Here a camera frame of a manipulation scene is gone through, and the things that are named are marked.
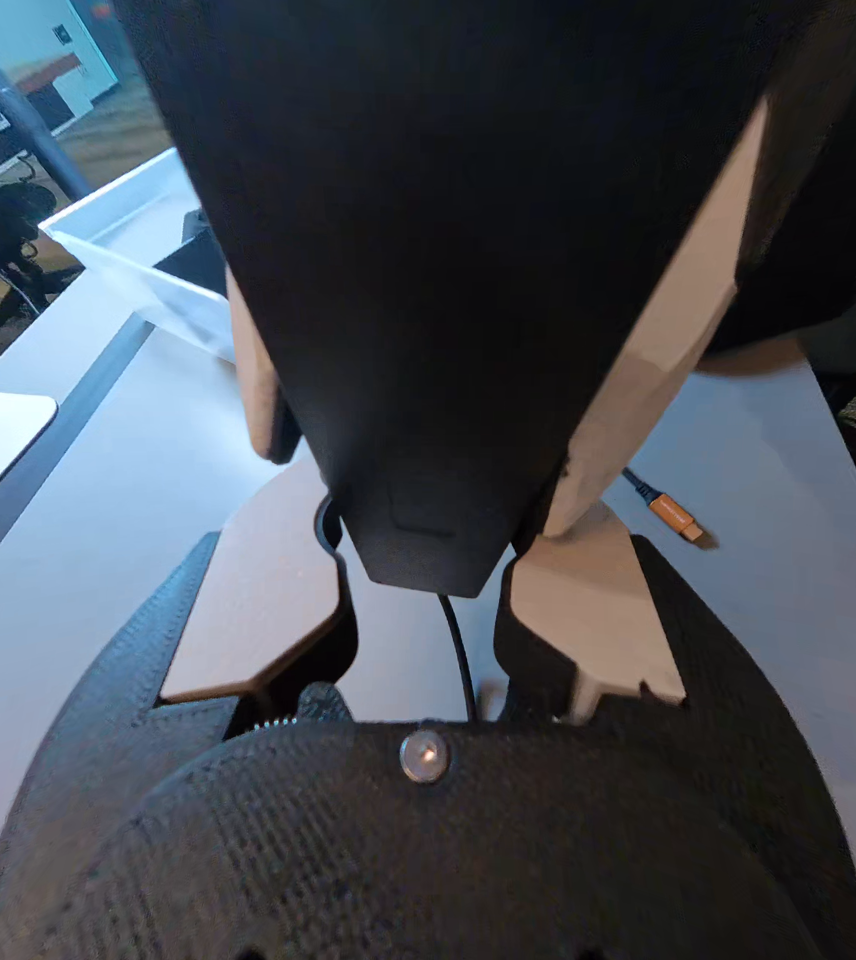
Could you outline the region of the clear plastic bin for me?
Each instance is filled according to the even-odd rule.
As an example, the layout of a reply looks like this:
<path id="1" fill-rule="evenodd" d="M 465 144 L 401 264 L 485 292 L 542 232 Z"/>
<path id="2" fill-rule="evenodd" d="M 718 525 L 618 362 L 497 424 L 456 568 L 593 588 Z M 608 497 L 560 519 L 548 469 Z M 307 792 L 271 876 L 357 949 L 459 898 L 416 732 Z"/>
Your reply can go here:
<path id="1" fill-rule="evenodd" d="M 170 148 L 58 211 L 40 229 L 130 312 L 234 363 L 226 294 L 161 267 L 181 251 L 186 220 L 200 209 L 179 153 Z"/>

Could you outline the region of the black office chair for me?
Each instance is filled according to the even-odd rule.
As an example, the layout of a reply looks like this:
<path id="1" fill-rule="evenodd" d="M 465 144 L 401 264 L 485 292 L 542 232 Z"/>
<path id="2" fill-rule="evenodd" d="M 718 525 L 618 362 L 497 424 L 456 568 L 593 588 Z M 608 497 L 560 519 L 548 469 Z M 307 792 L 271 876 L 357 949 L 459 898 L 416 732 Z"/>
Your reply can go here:
<path id="1" fill-rule="evenodd" d="M 29 179 L 0 185 L 0 280 L 8 292 L 0 305 L 0 331 L 25 308 L 33 317 L 65 288 L 60 273 L 46 273 L 26 253 L 40 236 L 39 224 L 56 208 L 54 193 Z"/>

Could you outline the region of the grey metal pole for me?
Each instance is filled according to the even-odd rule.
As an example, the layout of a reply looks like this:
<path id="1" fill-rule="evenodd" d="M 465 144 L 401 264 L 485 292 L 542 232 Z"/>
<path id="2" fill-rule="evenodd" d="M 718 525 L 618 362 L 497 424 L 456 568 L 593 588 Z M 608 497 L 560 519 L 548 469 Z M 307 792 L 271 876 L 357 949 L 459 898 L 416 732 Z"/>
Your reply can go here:
<path id="1" fill-rule="evenodd" d="M 41 115 L 1 66 L 0 111 L 71 202 L 80 201 L 92 192 L 84 174 L 60 147 Z"/>

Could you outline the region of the black wrist rest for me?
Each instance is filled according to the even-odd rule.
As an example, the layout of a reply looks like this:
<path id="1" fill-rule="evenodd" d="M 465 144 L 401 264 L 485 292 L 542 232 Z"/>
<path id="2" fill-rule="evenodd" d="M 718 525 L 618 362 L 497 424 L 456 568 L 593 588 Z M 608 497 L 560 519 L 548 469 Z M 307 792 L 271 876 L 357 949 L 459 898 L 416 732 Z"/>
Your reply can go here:
<path id="1" fill-rule="evenodd" d="M 856 83 L 770 250 L 739 288 L 705 358 L 820 326 L 856 303 Z"/>

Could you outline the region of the black bin divider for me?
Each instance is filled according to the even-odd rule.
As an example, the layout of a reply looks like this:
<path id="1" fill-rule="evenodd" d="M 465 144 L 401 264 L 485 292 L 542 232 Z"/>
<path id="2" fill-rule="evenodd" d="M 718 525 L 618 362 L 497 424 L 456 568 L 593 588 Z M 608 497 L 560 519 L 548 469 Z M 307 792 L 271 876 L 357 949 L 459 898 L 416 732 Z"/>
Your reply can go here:
<path id="1" fill-rule="evenodd" d="M 227 298 L 227 266 L 209 219 L 202 208 L 188 212 L 181 245 L 154 268 Z"/>

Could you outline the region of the black usb hub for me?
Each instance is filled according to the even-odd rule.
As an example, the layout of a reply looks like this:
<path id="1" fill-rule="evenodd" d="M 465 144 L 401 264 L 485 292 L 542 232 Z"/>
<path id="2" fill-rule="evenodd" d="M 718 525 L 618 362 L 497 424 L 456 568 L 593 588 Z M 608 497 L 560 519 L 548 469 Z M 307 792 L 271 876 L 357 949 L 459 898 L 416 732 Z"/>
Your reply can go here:
<path id="1" fill-rule="evenodd" d="M 770 2 L 117 2 L 371 580 L 476 597 L 732 152 Z"/>

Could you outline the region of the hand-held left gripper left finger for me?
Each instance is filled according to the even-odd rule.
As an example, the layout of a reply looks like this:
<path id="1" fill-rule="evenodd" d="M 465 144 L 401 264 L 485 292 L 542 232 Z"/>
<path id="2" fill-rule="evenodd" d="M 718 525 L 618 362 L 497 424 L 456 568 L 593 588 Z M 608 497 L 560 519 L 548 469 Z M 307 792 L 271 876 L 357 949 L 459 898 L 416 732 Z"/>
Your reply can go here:
<path id="1" fill-rule="evenodd" d="M 160 688 L 168 703 L 262 690 L 349 612 L 313 459 L 272 477 L 220 531 Z"/>

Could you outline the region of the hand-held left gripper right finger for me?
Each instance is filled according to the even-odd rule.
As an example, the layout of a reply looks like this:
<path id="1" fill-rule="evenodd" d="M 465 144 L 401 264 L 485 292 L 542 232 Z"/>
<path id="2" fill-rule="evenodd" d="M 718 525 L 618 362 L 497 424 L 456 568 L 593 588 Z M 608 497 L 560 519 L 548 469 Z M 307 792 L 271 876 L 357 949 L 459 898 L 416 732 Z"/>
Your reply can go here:
<path id="1" fill-rule="evenodd" d="M 608 696 L 686 699 L 630 534 L 601 501 L 508 565 L 494 653 L 509 699 L 537 718 L 581 725 Z"/>

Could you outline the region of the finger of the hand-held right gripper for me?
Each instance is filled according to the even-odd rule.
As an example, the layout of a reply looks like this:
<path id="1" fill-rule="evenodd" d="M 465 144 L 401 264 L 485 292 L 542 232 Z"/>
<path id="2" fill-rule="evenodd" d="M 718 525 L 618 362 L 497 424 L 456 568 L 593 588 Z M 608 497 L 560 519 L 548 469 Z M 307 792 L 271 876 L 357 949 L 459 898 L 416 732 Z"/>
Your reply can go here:
<path id="1" fill-rule="evenodd" d="M 302 432 L 282 390 L 263 338 L 227 268 L 227 300 L 248 437 L 255 453 L 276 465 L 291 461 Z"/>
<path id="2" fill-rule="evenodd" d="M 544 536 L 565 535 L 628 465 L 730 305 L 769 112 L 768 98 L 759 99 L 569 439 Z"/>

